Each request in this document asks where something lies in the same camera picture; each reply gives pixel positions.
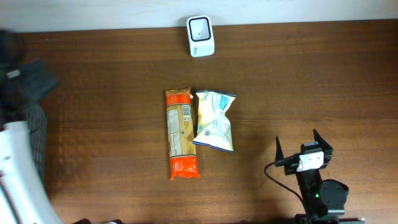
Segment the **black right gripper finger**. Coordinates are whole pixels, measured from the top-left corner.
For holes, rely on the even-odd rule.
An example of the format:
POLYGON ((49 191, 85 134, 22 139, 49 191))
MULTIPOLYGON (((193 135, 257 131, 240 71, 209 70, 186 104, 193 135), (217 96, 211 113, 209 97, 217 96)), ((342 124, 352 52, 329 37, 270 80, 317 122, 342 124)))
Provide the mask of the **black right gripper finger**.
POLYGON ((323 152, 333 152, 333 148, 320 136, 316 129, 313 129, 314 140, 319 143, 323 152))
POLYGON ((275 166, 280 167, 283 165, 284 155, 282 152, 282 146, 280 145, 280 141, 277 136, 275 137, 275 141, 276 141, 275 166))

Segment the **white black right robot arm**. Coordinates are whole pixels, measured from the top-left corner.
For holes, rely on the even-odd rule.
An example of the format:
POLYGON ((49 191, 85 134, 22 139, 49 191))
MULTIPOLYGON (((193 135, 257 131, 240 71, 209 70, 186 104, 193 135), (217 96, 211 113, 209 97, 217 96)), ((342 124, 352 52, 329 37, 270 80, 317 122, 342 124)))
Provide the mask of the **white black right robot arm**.
POLYGON ((314 141, 303 143, 300 152, 285 157, 278 138, 276 141, 276 167, 283 167, 285 175, 296 176, 300 193, 296 196, 305 210, 294 217, 295 223, 365 223, 361 218, 342 218, 349 187, 337 180, 323 180, 320 171, 327 167, 333 148, 313 130, 314 141))

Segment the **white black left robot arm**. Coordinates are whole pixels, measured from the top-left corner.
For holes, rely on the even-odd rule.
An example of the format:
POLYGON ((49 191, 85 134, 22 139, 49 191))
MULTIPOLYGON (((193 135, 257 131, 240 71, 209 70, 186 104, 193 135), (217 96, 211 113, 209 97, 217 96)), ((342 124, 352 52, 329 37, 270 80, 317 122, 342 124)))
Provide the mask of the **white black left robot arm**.
POLYGON ((44 189, 47 118, 40 101, 58 85, 24 44, 1 30, 1 223, 60 223, 44 189))

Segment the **white barcode scanner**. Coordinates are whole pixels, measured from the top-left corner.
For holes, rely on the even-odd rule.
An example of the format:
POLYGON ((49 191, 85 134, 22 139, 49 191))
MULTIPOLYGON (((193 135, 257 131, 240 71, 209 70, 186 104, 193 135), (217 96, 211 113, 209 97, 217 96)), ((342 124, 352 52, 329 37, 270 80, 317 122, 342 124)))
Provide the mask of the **white barcode scanner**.
POLYGON ((215 40, 211 19, 193 16, 187 19, 187 34, 192 57, 206 57, 215 52, 215 40))

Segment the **orange brown pasta packet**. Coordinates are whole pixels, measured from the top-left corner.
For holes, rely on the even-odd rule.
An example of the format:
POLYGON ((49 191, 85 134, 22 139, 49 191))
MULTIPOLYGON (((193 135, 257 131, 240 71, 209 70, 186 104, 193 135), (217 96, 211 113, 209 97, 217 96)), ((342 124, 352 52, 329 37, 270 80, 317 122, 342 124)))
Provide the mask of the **orange brown pasta packet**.
POLYGON ((165 97, 170 178, 199 178, 197 153, 193 144, 191 89, 167 90, 165 97))

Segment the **yellow blue chip bag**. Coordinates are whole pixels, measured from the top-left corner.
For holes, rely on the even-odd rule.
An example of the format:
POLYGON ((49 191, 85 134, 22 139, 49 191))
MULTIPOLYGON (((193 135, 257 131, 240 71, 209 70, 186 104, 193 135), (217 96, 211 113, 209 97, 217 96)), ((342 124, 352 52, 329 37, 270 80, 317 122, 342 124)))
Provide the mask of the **yellow blue chip bag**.
POLYGON ((226 117, 236 95, 215 90, 199 90, 198 127, 193 143, 233 153, 231 123, 226 117))

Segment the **dark mesh basket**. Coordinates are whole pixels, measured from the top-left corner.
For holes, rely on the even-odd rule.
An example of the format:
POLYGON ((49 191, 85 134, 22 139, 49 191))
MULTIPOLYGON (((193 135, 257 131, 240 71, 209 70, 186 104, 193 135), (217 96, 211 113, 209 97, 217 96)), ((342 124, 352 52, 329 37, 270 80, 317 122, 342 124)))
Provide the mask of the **dark mesh basket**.
POLYGON ((45 174, 45 154, 47 137, 47 117, 39 104, 24 111, 30 134, 32 158, 42 183, 45 174))

